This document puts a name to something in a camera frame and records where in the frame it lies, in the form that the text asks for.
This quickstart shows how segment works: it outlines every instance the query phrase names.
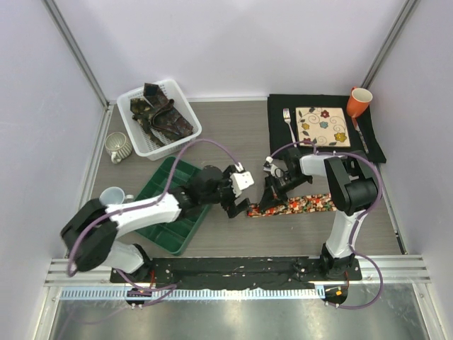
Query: white basket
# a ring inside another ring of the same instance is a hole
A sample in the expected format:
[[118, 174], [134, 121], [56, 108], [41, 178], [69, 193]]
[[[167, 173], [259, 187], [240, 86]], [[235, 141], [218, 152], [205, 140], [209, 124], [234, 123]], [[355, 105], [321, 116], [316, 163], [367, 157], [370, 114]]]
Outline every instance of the white basket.
[[150, 160], [155, 161], [181, 150], [184, 145], [197, 138], [201, 133], [201, 125], [176, 81], [169, 79], [157, 81], [153, 84], [159, 85], [168, 99], [174, 99], [175, 108], [193, 126], [192, 135], [176, 142], [172, 142], [160, 132], [154, 131], [156, 132], [156, 136], [166, 144], [160, 147], [152, 142], [140, 124], [132, 119], [133, 113], [130, 110], [130, 100], [133, 98], [143, 98], [143, 87], [119, 96], [117, 105], [135, 152], [141, 157], [148, 157]]

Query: orange mug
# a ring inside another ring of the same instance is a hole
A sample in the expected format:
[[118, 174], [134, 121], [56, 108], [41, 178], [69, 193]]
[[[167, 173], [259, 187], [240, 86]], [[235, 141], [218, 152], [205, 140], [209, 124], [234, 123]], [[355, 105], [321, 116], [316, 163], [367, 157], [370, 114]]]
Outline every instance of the orange mug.
[[365, 110], [367, 110], [369, 102], [372, 99], [373, 95], [370, 91], [361, 89], [360, 87], [353, 87], [348, 100], [348, 105], [346, 106], [346, 113], [351, 118], [359, 117]]

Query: decorative tile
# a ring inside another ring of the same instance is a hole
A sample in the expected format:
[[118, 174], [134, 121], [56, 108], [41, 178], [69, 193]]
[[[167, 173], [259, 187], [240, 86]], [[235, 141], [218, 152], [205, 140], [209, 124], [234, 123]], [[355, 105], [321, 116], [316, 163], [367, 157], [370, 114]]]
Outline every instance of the decorative tile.
[[308, 140], [317, 147], [351, 146], [342, 108], [296, 108], [296, 119], [299, 141]]

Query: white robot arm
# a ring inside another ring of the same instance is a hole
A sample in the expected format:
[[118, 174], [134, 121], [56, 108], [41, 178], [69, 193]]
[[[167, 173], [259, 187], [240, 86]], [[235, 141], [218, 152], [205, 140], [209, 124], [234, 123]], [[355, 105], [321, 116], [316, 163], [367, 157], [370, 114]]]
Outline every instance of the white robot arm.
[[160, 198], [103, 206], [99, 199], [87, 202], [61, 231], [61, 237], [72, 250], [82, 231], [102, 215], [108, 218], [93, 228], [80, 244], [75, 264], [78, 271], [90, 271], [97, 266], [118, 268], [136, 281], [149, 274], [149, 258], [140, 245], [126, 245], [115, 241], [128, 232], [162, 222], [173, 222], [190, 216], [206, 204], [219, 203], [230, 218], [247, 210], [248, 199], [238, 205], [235, 200], [242, 191], [253, 185], [250, 172], [239, 164], [224, 172], [215, 166], [206, 166], [192, 177], [186, 186], [168, 191]]
[[323, 271], [332, 278], [344, 274], [351, 265], [357, 233], [366, 217], [365, 210], [378, 195], [378, 181], [372, 170], [352, 157], [337, 157], [334, 154], [309, 154], [302, 156], [297, 148], [290, 148], [283, 157], [286, 171], [277, 170], [273, 159], [268, 157], [264, 170], [265, 192], [260, 204], [261, 211], [287, 202], [286, 193], [308, 181], [312, 176], [326, 177], [337, 207], [330, 237], [323, 245], [321, 260]]

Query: red patterned cloth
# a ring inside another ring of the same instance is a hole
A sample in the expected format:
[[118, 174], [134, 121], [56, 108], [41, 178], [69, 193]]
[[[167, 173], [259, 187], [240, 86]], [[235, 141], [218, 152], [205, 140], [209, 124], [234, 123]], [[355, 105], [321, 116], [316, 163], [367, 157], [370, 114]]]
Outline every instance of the red patterned cloth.
[[258, 205], [252, 204], [252, 211], [248, 212], [249, 217], [262, 217], [274, 215], [315, 213], [321, 211], [335, 211], [337, 208], [332, 202], [330, 193], [293, 197], [286, 205], [278, 205], [261, 213]]

